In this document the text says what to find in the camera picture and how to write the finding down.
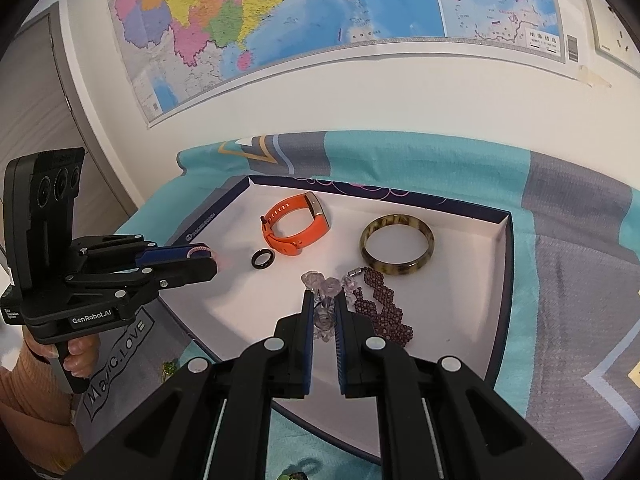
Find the black handle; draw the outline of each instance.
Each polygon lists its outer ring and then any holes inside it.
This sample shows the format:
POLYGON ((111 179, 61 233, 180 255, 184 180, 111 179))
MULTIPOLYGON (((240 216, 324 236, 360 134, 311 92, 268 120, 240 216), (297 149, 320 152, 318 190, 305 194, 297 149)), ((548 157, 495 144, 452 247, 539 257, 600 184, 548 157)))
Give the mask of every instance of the black handle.
POLYGON ((81 394, 89 387, 89 379, 83 379, 80 377, 73 377, 71 372, 65 370, 63 364, 65 358, 69 355, 69 346, 67 341, 56 343, 58 349, 58 358, 51 359, 51 368, 58 379, 60 390, 66 394, 81 394))

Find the hand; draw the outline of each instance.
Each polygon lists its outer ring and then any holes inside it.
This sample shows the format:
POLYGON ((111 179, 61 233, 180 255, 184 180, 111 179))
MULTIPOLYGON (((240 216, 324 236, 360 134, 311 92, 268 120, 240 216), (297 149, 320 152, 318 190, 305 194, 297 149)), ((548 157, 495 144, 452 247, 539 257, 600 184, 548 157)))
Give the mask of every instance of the hand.
MULTIPOLYGON (((41 357, 47 359, 57 359, 58 349, 55 345, 41 345, 31 335, 27 327, 22 327, 22 334, 27 346, 41 357)), ((74 377, 87 378, 94 371, 98 362, 98 351, 100 349, 100 337, 97 334, 72 339, 68 343, 69 353, 64 362, 65 370, 71 372, 74 377)))

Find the box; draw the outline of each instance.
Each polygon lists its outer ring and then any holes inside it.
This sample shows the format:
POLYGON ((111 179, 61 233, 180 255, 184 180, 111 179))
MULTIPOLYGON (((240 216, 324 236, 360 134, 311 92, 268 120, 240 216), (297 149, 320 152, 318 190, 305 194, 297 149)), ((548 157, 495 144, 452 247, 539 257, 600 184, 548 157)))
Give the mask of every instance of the box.
MULTIPOLYGON (((435 249, 416 273, 386 276, 414 329, 409 354, 431 361, 455 355, 491 384, 502 361, 513 293, 513 227, 507 211, 402 190, 291 177, 248 176, 184 229, 176 244, 206 243, 219 273, 207 283, 162 292, 161 298, 188 332, 215 359, 235 358, 273 335, 277 320, 302 307, 309 271, 341 278, 363 266, 363 229, 386 214, 415 216, 430 226, 435 249), (264 270, 251 257, 267 247, 260 227, 274 204, 313 191, 331 229, 298 256, 277 253, 264 270)), ((308 210, 291 212, 276 228, 292 235, 310 223, 308 210)), ((387 261, 407 261, 426 248, 420 232, 388 226, 374 233, 369 251, 387 261)), ((365 297, 371 291, 359 277, 365 297)), ((335 341, 314 341, 311 393, 303 400, 277 400, 279 411, 306 430, 349 452, 380 455, 375 399, 345 399, 337 381, 335 341)))

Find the map border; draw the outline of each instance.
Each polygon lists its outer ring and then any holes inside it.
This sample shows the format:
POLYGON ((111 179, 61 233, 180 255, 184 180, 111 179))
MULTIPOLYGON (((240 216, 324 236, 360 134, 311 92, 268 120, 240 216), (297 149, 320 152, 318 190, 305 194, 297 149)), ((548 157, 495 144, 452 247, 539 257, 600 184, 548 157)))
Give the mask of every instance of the map border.
MULTIPOLYGON (((444 31, 446 33, 447 31, 447 25, 445 23, 444 20, 444 12, 442 9, 442 2, 440 0, 438 1, 438 8, 440 10, 440 18, 442 20, 442 24, 443 24, 443 28, 444 31)), ((275 61, 273 63, 269 63, 269 64, 265 64, 259 67, 256 67, 252 70, 248 70, 247 72, 243 72, 235 77, 231 77, 229 79, 224 80, 223 82, 213 86, 212 88, 209 88, 207 90, 204 90, 202 92, 200 92, 199 94, 195 94, 192 97, 190 97, 187 101, 182 102, 181 104, 178 104, 175 108, 172 108, 172 110, 169 110, 167 112, 164 112, 160 115, 158 115, 157 117, 153 118, 152 120, 149 120, 145 114, 145 111, 142 109, 142 104, 140 104, 140 100, 136 94, 134 85, 133 85, 133 81, 131 80, 131 77, 129 75, 129 72, 127 70, 125 70, 125 72, 127 73, 127 79, 129 80, 130 83, 130 87, 132 90, 133 95, 135 96, 136 99, 136 103, 138 104, 138 108, 140 110, 140 113, 142 113, 142 116, 144 117, 146 123, 147 123, 147 127, 148 129, 151 129, 153 126, 156 126, 156 124, 161 123, 162 121, 168 119, 169 117, 173 117, 176 114, 179 114, 180 112, 183 112, 185 110, 188 110, 189 108, 192 108, 194 106, 197 106, 205 101, 208 101, 209 99, 216 97, 220 94, 223 93, 227 93, 230 92, 232 90, 235 90, 237 88, 241 88, 244 85, 247 84, 251 84, 253 82, 257 82, 257 81, 262 81, 264 79, 268 79, 274 76, 278 76, 287 72, 295 72, 297 70, 302 70, 303 68, 309 68, 312 66, 321 66, 324 64, 329 64, 329 63, 334 63, 334 62, 339 62, 339 61, 345 61, 345 60, 349 60, 349 59, 361 59, 363 57, 377 57, 377 56, 393 56, 393 57, 401 57, 401 56, 459 56, 459 57, 480 57, 480 58, 486 58, 486 59, 500 59, 498 56, 486 56, 486 55, 481 55, 481 54, 470 54, 470 53, 460 53, 460 52, 451 52, 451 53, 442 53, 442 52, 380 52, 380 53, 376 53, 376 54, 365 54, 364 56, 348 56, 346 53, 349 52, 351 49, 353 48, 358 48, 358 47, 366 47, 366 46, 385 46, 385 45, 392 45, 392 44, 403 44, 403 43, 453 43, 453 44, 467 44, 467 45, 481 45, 481 46, 489 46, 489 47, 496 47, 496 48, 502 48, 502 49, 507 49, 507 50, 512 50, 515 52, 521 52, 523 54, 529 54, 530 56, 534 56, 533 59, 536 59, 537 57, 542 57, 545 59, 549 59, 551 61, 555 61, 557 63, 561 63, 562 65, 566 66, 566 41, 564 38, 564 28, 562 26, 562 16, 561 16, 561 11, 560 11, 560 5, 559 5, 559 1, 558 0, 553 0, 554 1, 554 5, 556 7, 556 15, 558 17, 558 29, 559 29, 559 33, 560 33, 560 47, 561 47, 561 55, 560 57, 558 56, 554 56, 553 54, 548 54, 546 52, 536 52, 534 50, 532 50, 531 48, 527 48, 525 46, 519 46, 516 44, 509 44, 509 43, 501 43, 501 42, 493 42, 493 41, 488 41, 488 40, 476 40, 475 38, 448 38, 448 37, 440 37, 440 36, 412 36, 412 37, 407 37, 407 38, 387 38, 384 40, 369 40, 369 41, 359 41, 357 43, 349 43, 349 44, 343 44, 343 45, 335 45, 335 46, 331 46, 329 48, 318 48, 316 50, 311 50, 309 52, 304 52, 302 54, 297 54, 296 56, 291 56, 291 57, 287 57, 286 59, 281 59, 278 61, 275 61), (335 52, 344 52, 345 56, 337 58, 337 59, 331 59, 331 60, 318 60, 316 62, 314 62, 312 59, 309 60, 309 63, 306 64, 305 66, 299 66, 299 67, 295 67, 295 68, 286 68, 285 66, 283 67, 283 69, 279 72, 274 72, 274 73, 268 73, 265 74, 264 77, 259 77, 259 78, 251 78, 249 80, 246 81, 242 81, 242 79, 248 79, 249 76, 255 75, 258 72, 261 72, 263 70, 268 70, 270 68, 274 68, 276 66, 279 65, 286 65, 289 64, 293 61, 297 61, 300 59, 304 59, 305 57, 309 57, 309 58, 313 58, 313 57, 317 57, 319 54, 328 54, 328 53, 335 53, 335 52)), ((113 13, 113 9, 111 9, 110 7, 110 0, 107 0, 107 7, 108 7, 108 11, 109 11, 109 15, 111 17, 111 28, 113 31, 113 35, 114 35, 114 40, 116 43, 116 47, 118 49, 118 53, 120 54, 120 59, 122 60, 122 63, 124 63, 124 56, 122 55, 122 50, 120 49, 120 41, 118 40, 118 35, 116 33, 116 30, 114 28, 114 23, 113 23, 113 19, 114 19, 114 13, 113 13)), ((505 62, 513 62, 512 60, 508 60, 508 59, 502 59, 505 62)), ((538 68, 540 70, 547 70, 546 68, 542 68, 539 67, 537 65, 535 65, 535 63, 530 62, 520 62, 521 64, 524 64, 526 66, 532 66, 534 68, 538 68)), ((560 75, 563 76, 568 76, 570 78, 577 78, 576 76, 571 76, 571 75, 567 75, 563 72, 557 72, 560 75)))

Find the door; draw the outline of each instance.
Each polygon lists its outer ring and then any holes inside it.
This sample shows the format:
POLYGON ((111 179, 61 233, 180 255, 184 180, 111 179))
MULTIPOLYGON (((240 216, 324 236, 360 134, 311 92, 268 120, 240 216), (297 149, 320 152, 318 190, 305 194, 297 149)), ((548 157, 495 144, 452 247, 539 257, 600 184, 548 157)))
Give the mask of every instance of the door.
POLYGON ((73 236, 112 234, 128 215, 88 152, 71 114, 45 15, 17 36, 0 60, 0 182, 9 161, 18 156, 78 147, 86 155, 73 236))

